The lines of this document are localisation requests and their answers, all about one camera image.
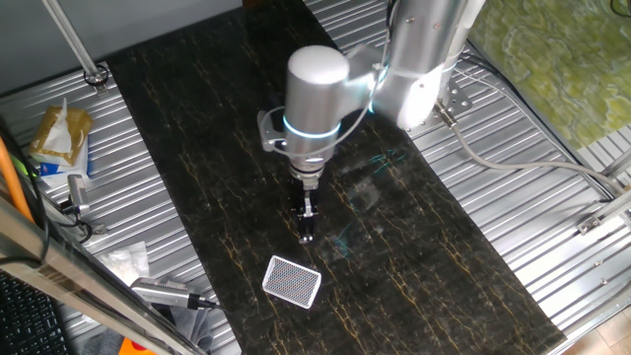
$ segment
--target silver metal bar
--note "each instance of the silver metal bar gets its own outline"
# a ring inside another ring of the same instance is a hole
[[[66,37],[70,48],[72,48],[72,51],[75,52],[77,59],[79,59],[79,62],[86,73],[88,73],[91,78],[100,78],[101,74],[99,73],[99,69],[97,69],[97,65],[95,65],[92,58],[90,58],[90,54],[88,54],[86,47],[84,47],[83,43],[81,43],[79,36],[72,27],[72,24],[70,24],[70,21],[61,9],[61,6],[59,6],[57,0],[41,1],[46,7],[46,10],[48,10],[48,13],[50,13],[52,20],[54,20],[55,24],[57,24],[57,27],[63,36]]]
[[[3,221],[0,224],[0,248],[5,250],[3,253],[24,254],[16,252],[17,246],[33,257],[41,254],[42,230],[29,222],[4,199],[0,199],[0,220]],[[50,239],[45,266],[33,271],[39,274],[36,277],[27,272],[23,265],[19,267],[16,264],[7,264],[2,268],[38,289],[50,292],[52,297],[68,303],[69,306],[85,311],[87,316],[102,321],[104,325],[156,353],[167,354],[165,350],[169,346],[180,354],[204,354],[203,350],[179,334],[167,320],[147,307],[126,286],[120,287],[123,284],[98,265],[91,255],[80,252],[81,248],[72,241],[65,242],[63,246],[55,239]],[[48,283],[44,283],[41,278],[47,279]],[[66,290],[54,288],[54,285]],[[70,296],[75,293],[88,294],[99,303],[116,310],[139,328],[134,328],[129,323],[125,324],[124,319],[115,318],[114,313],[104,314],[103,310],[89,307],[88,302],[79,302],[74,296]],[[154,340],[150,336],[164,341],[166,345],[160,346],[159,340]]]
[[[577,228],[581,232],[581,234],[584,235],[595,227],[604,224],[611,218],[628,213],[629,209],[631,209],[631,190],[625,192],[613,201],[606,204],[604,207],[597,210],[596,213],[591,215],[585,221],[581,222],[577,226]]]
[[[629,168],[631,168],[631,149],[622,153],[618,159],[604,168],[602,174],[608,178],[617,178]]]

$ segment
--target black table top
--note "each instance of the black table top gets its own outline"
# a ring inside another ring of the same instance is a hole
[[[298,244],[289,163],[262,150],[256,113],[308,44],[334,46],[302,1],[269,0],[107,60],[244,353],[538,354],[562,341],[388,121],[369,116],[339,145],[316,241]],[[272,255],[322,274],[309,310],[262,291]]]

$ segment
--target metal rail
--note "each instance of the metal rail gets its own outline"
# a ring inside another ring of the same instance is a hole
[[[0,220],[0,254],[41,254],[42,230],[4,199],[0,199]],[[156,354],[171,354],[170,348],[182,355],[204,354],[81,248],[76,242],[61,244],[51,238],[44,266],[1,267]]]
[[[61,9],[61,6],[59,6],[57,0],[41,1],[46,7],[46,10],[48,10],[48,13],[50,14],[52,20],[55,22],[63,36],[68,41],[68,45],[70,45],[70,48],[75,53],[75,56],[77,56],[77,59],[79,59],[81,66],[86,72],[87,79],[89,79],[86,81],[89,81],[89,83],[97,84],[94,86],[98,94],[102,95],[106,93],[107,86],[105,85],[105,83],[98,85],[98,83],[102,82],[106,78],[102,76],[101,71],[99,70],[95,62],[92,61],[88,50],[86,50],[86,47],[83,45],[83,43],[81,43],[79,36],[75,32],[75,29],[72,27],[70,20],[68,20],[68,17]]]

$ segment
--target metal grating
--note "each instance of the metal grating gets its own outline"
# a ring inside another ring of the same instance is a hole
[[[83,72],[73,73],[0,100],[0,113],[18,141],[27,146],[49,105],[61,105],[67,98],[69,106],[85,109],[94,119],[89,138],[94,169],[87,183],[92,209],[83,216],[107,227],[107,237],[87,242],[87,250],[101,254],[144,241],[152,277],[184,283],[190,290],[216,299],[114,78],[107,85],[109,93],[99,97],[83,81]],[[63,201],[68,189],[64,185],[46,193]],[[69,307],[62,307],[61,312],[78,348],[105,330],[98,323],[85,322]],[[213,354],[240,354],[223,312],[213,311],[210,317],[214,321]]]
[[[360,42],[384,42],[385,1],[306,3],[342,51]],[[463,62],[457,68],[501,85],[481,68]],[[473,102],[472,110],[458,118],[458,125],[482,157],[506,163],[567,160],[565,148],[550,138],[532,112],[524,115],[495,89],[458,74],[455,79]],[[585,331],[581,324],[595,326],[596,321],[610,316],[592,322],[581,319],[600,306],[608,307],[610,297],[631,279],[627,261],[631,258],[631,232],[621,219],[586,236],[577,232],[575,226],[598,210],[602,199],[583,176],[559,169],[485,169],[471,162],[444,125],[419,126],[409,135],[539,306],[570,340]],[[628,149],[631,139],[618,144]]]

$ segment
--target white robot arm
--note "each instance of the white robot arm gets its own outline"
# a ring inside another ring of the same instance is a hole
[[[401,129],[425,121],[437,100],[449,99],[452,70],[484,1],[389,0],[383,53],[361,45],[344,56],[315,45],[290,57],[284,132],[272,128],[271,112],[258,120],[263,148],[291,161],[301,243],[314,238],[317,180],[341,140],[341,119],[362,108],[359,119],[371,109]]]

